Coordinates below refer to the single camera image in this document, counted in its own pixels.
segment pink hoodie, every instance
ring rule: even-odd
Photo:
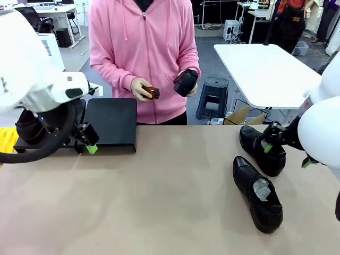
[[[134,0],[93,0],[90,65],[112,84],[113,97],[132,98],[136,77],[159,88],[159,99],[138,102],[138,122],[181,115],[186,98],[174,91],[173,81],[185,69],[200,75],[190,0],[155,0],[145,13]]]

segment person's right hand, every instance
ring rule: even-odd
[[[142,87],[143,86],[146,86],[146,87],[152,87],[152,85],[146,81],[145,79],[143,78],[134,78],[133,81],[131,82],[131,91],[134,95],[134,97],[136,99],[138,99],[139,101],[141,102],[150,102],[151,100],[148,99],[148,98],[152,98],[152,95],[145,91]]]

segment dark stool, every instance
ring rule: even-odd
[[[202,118],[202,114],[224,118],[228,100],[229,81],[223,78],[208,77],[203,85],[200,103],[196,111],[196,117]],[[207,103],[218,104],[218,110],[207,109]]]

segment person's left hand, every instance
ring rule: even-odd
[[[178,75],[177,75],[177,77],[180,76],[181,73],[183,73],[184,71],[185,71],[185,70],[179,72]],[[198,85],[197,85],[197,83],[196,83],[195,87],[190,91],[189,94],[187,94],[186,97],[193,97],[194,95],[196,95],[196,93],[197,93],[197,88],[198,88]]]

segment black platform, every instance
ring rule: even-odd
[[[79,111],[79,114],[77,115],[76,119],[79,123],[82,123],[84,116],[85,116],[86,101],[84,99],[81,99],[80,101],[82,104],[82,106],[80,106],[82,107],[82,110]],[[46,143],[45,138],[47,136],[48,134],[46,133],[42,137],[41,141],[37,144],[29,144],[29,143],[26,143],[21,138],[19,138],[13,148],[17,151],[17,153],[23,153],[25,152],[26,149],[39,149],[43,147],[44,144]],[[78,153],[81,153],[84,148],[84,145],[79,145],[77,141],[70,139],[70,142],[61,148],[74,148]]]
[[[137,101],[133,98],[93,98],[87,103],[83,122],[99,135],[97,146],[133,147],[136,151]]]

